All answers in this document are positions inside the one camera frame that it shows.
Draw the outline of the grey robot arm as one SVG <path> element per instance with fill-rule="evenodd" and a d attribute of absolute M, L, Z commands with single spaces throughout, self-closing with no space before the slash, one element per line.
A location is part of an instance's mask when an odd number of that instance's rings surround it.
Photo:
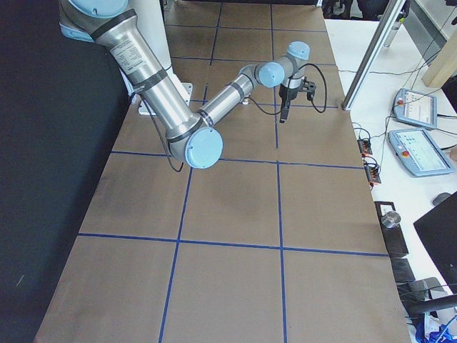
<path fill-rule="evenodd" d="M 104 46 L 115 58 L 135 94 L 149 106 L 166 130 L 162 143 L 174 158 L 196 169 L 213 166 L 223 141 L 215 129 L 258 85 L 281 86 L 283 103 L 295 97 L 311 52 L 293 41 L 287 52 L 269 63 L 242 68 L 213 99 L 193 112 L 184 88 L 172 74 L 164 18 L 158 1 L 60 1 L 64 36 Z"/>

